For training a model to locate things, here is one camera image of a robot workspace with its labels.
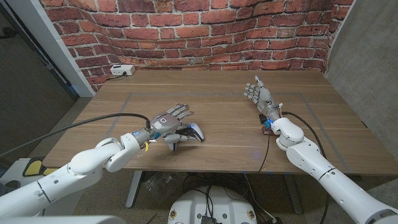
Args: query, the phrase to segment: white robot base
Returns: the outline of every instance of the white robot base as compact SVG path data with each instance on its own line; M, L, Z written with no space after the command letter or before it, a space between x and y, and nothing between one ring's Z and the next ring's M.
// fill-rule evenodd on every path
M198 187L182 195L170 209L168 224L213 223L206 204L208 186ZM209 208L213 211L214 223L257 224L252 205L233 190L212 186L209 191Z

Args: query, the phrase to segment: wooden table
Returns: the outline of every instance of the wooden table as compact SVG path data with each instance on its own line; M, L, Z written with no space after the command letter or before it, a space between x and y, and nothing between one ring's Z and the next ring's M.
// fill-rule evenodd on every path
M110 113L139 113L148 118L177 103L190 105L205 142L180 142L172 152L162 139L125 166L134 170L195 172L257 172L267 149L259 112L244 93L254 75L265 83L283 111L306 120L317 132L327 159L346 174L397 175L398 163L365 127L321 73L302 71L136 71L131 77L107 81L76 121ZM309 139L309 129L299 120ZM143 127L139 118L120 117L68 130L44 160L60 167L80 151L110 136ZM299 174L271 136L262 173Z

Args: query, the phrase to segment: gray wall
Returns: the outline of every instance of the gray wall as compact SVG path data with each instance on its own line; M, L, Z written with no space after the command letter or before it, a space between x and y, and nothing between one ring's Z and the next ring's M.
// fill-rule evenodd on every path
M356 1L326 78L398 161L397 15L398 1Z

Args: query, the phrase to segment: table leg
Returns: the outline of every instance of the table leg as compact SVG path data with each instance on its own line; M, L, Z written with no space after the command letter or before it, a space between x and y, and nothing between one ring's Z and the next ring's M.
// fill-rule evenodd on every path
M127 208L132 208L134 206L134 201L136 200L139 190L141 175L142 175L141 170L134 171L134 176L132 177L129 195L127 196L127 202L126 202Z
M301 206L299 191L297 190L296 182L294 181L294 176L291 174L284 175L287 191L289 193L290 201L293 205L293 211L297 215L303 213L303 208Z

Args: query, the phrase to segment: white electrical outlet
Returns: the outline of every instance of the white electrical outlet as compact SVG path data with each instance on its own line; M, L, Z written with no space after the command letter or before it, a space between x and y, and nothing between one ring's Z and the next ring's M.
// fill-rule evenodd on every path
M120 76L126 72L126 75L132 75L136 71L133 65L113 65L111 68L112 75Z

